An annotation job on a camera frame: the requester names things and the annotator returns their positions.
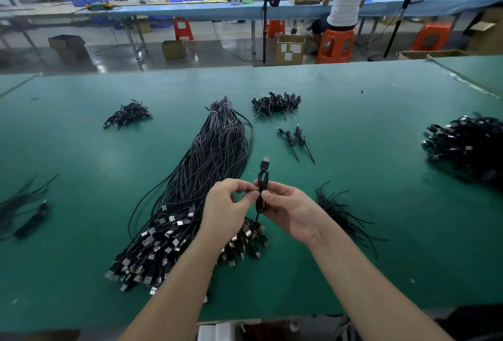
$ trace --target floor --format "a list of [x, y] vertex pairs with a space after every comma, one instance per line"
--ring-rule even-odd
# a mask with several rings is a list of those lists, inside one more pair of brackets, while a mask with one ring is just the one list
[[[454, 31], [452, 32], [446, 49], [457, 48], [466, 44], [468, 38], [461, 35], [464, 28], [471, 21], [474, 14], [465, 13]], [[287, 32], [293, 22], [287, 23]], [[372, 20], [366, 21], [360, 43], [354, 45], [351, 61], [366, 61], [369, 55], [383, 54], [394, 26], [378, 24], [375, 40], [369, 51], [366, 51], [366, 43], [369, 40]], [[308, 37], [308, 32], [304, 27], [308, 27], [310, 22], [298, 23], [298, 35]], [[389, 58], [394, 59], [398, 51], [408, 50], [420, 30], [422, 23], [412, 23], [405, 21], [399, 29]], [[181, 68], [204, 68], [204, 67], [236, 67], [252, 66], [262, 58], [261, 23], [255, 24], [256, 35], [256, 55], [252, 54], [252, 40], [250, 22], [233, 24], [231, 22], [192, 22], [193, 41], [186, 41], [187, 57], [184, 59], [165, 60], [160, 48], [160, 43], [164, 40], [174, 39], [174, 28], [154, 29], [151, 33], [144, 34], [147, 42], [148, 52], [144, 53], [143, 69], [166, 70]], [[57, 28], [34, 28], [28, 31], [30, 38], [39, 48], [42, 58], [39, 58], [29, 47], [28, 42], [22, 33], [8, 33], [4, 35], [5, 40], [12, 48], [14, 55], [9, 56], [10, 64], [0, 69], [0, 73], [35, 73], [43, 72], [44, 75], [60, 75], [75, 73], [106, 73], [120, 71], [138, 71], [138, 65], [133, 55], [131, 47], [128, 45], [127, 35], [124, 30], [115, 30], [107, 27], [57, 27]], [[75, 64], [64, 64], [58, 57], [55, 50], [48, 46], [48, 37], [59, 34], [73, 34], [81, 36], [86, 42], [86, 48], [90, 54], [87, 61]], [[273, 62], [276, 56], [277, 37], [267, 39], [266, 58], [268, 62]], [[314, 49], [311, 39], [307, 38], [307, 45], [303, 64], [313, 64], [315, 57], [309, 52]], [[224, 52], [222, 47], [235, 56]]]

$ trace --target pile of cables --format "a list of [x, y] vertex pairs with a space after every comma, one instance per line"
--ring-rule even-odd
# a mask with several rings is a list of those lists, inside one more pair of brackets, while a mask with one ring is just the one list
[[[14, 227], [14, 218], [21, 216], [23, 214], [35, 211], [36, 209], [33, 210], [27, 210], [23, 212], [18, 212], [20, 208], [27, 204], [32, 204], [35, 203], [36, 201], [39, 201], [40, 199], [44, 198], [45, 195], [47, 194], [47, 191], [49, 189], [49, 185], [51, 182], [58, 176], [57, 174], [53, 179], [48, 180], [46, 183], [44, 183], [42, 186], [39, 188], [36, 188], [34, 190], [30, 190], [33, 181], [35, 180], [35, 177], [30, 179], [26, 184], [19, 189], [19, 191], [14, 194], [12, 197], [4, 200], [3, 202], [0, 203], [0, 235], [5, 235], [8, 234], [13, 230]], [[30, 223], [30, 230], [33, 230], [33, 226], [31, 225], [33, 221], [30, 222], [30, 220], [27, 222]], [[26, 224], [17, 229], [14, 232], [14, 236], [16, 237], [24, 237], [24, 236], [18, 236], [18, 235], [24, 235], [26, 229]]]
[[121, 105], [121, 108], [105, 121], [103, 128], [111, 125], [123, 126], [142, 118], [152, 117], [148, 108], [142, 105], [143, 102], [132, 101], [130, 104]]
[[376, 238], [375, 236], [370, 236], [367, 231], [365, 231], [365, 225], [367, 224], [375, 224], [374, 222], [364, 221], [363, 219], [357, 218], [352, 215], [346, 207], [347, 204], [341, 204], [337, 202], [337, 197], [340, 196], [344, 192], [348, 192], [349, 190], [340, 192], [338, 194], [332, 193], [330, 196], [326, 196], [323, 186], [328, 182], [325, 182], [319, 188], [316, 189], [316, 201], [318, 205], [325, 210], [325, 212], [352, 238], [353, 242], [360, 243], [365, 248], [370, 248], [374, 250], [374, 255], [377, 257], [377, 251], [372, 243], [371, 239], [374, 240], [382, 240], [388, 241], [389, 239]]
[[[140, 200], [129, 219], [132, 240], [105, 275], [112, 281], [121, 281], [123, 292], [139, 283], [151, 287], [150, 294], [156, 292], [195, 238], [211, 187], [225, 178], [239, 178], [246, 167], [254, 137], [251, 122], [232, 109], [227, 97], [212, 103], [209, 112], [178, 166]], [[240, 117], [250, 126], [249, 139]], [[131, 222], [142, 201], [164, 183], [166, 187], [155, 201], [150, 219], [131, 236]], [[220, 259], [232, 265], [236, 253], [244, 257], [249, 249], [256, 255], [259, 251], [255, 246], [245, 246], [254, 234], [257, 240], [262, 238], [261, 229], [247, 219], [242, 230], [222, 250]]]
[[274, 113], [281, 113], [286, 120], [285, 113], [288, 113], [289, 111], [294, 115], [297, 115], [294, 110], [299, 108], [300, 96], [295, 96], [295, 93], [290, 95], [286, 93], [286, 91], [283, 96], [281, 96], [279, 93], [274, 94], [269, 91], [268, 97], [262, 96], [259, 99], [253, 98], [251, 103], [253, 104], [255, 116], [258, 115], [255, 120], [258, 120], [262, 116], [265, 118], [272, 117]]
[[443, 171], [470, 181], [503, 187], [503, 122], [493, 117], [463, 116], [441, 127], [433, 124], [423, 141], [428, 160]]

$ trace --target right hand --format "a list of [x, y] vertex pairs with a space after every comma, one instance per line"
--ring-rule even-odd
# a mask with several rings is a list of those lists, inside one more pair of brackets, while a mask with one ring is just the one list
[[269, 181], [262, 199], [270, 206], [264, 215], [308, 247], [321, 239], [320, 231], [327, 220], [331, 221], [315, 201], [296, 187]]

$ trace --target orange stool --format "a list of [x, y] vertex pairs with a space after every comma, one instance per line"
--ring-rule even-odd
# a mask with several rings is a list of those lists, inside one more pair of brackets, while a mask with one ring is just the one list
[[[181, 28], [178, 26], [179, 23], [185, 23], [185, 27]], [[174, 19], [174, 36], [179, 40], [181, 37], [188, 37], [191, 40], [194, 40], [192, 36], [192, 30], [190, 29], [190, 24], [187, 20], [181, 18]]]
[[[318, 50], [315, 64], [349, 63], [351, 51], [353, 50], [353, 38], [355, 33], [349, 31], [325, 30], [321, 37], [321, 44]], [[349, 40], [349, 48], [343, 52], [344, 43]], [[329, 49], [324, 51], [324, 45], [330, 41]]]
[[[451, 33], [450, 23], [430, 22], [425, 23], [415, 37], [411, 51], [439, 51], [449, 40]], [[424, 40], [430, 35], [438, 35], [433, 45], [423, 45]]]
[[277, 33], [285, 33], [284, 20], [267, 20], [266, 32], [268, 37], [274, 37]]

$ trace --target pile of usb connectors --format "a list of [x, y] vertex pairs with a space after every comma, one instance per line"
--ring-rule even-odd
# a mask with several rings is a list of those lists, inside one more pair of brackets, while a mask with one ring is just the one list
[[[129, 245], [122, 251], [105, 277], [121, 282], [125, 292], [138, 284], [155, 294], [180, 256], [196, 237], [206, 195], [217, 181], [239, 178], [246, 167], [253, 141], [253, 126], [231, 108], [224, 97], [210, 106], [210, 113], [175, 170], [137, 204], [129, 219]], [[244, 119], [250, 127], [247, 138]], [[142, 201], [156, 188], [165, 185], [151, 208], [150, 219], [136, 234], [131, 222]], [[260, 257], [261, 247], [269, 246], [263, 226], [246, 220], [242, 229], [222, 249], [220, 263], [236, 265], [246, 253]]]
[[493, 117], [463, 116], [444, 127], [428, 127], [423, 141], [428, 160], [448, 173], [502, 187], [503, 122]]

